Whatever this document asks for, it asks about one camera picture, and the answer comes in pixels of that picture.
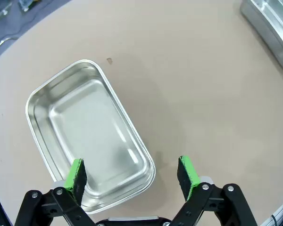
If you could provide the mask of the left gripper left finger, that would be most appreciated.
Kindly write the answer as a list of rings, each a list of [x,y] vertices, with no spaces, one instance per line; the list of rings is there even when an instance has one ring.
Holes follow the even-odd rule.
[[[83,159],[75,159],[62,186],[42,194],[28,191],[20,206],[16,226],[49,226],[55,217],[63,217],[69,226],[93,226],[81,203],[87,175]]]

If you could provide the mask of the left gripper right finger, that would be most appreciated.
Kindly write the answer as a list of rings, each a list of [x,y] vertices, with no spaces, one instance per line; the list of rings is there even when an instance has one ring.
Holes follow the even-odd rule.
[[[201,182],[186,155],[178,158],[177,179],[185,204],[181,207],[172,226],[195,226],[202,214],[213,212],[222,226],[256,226],[256,220],[237,184],[226,184],[219,188],[208,182]]]

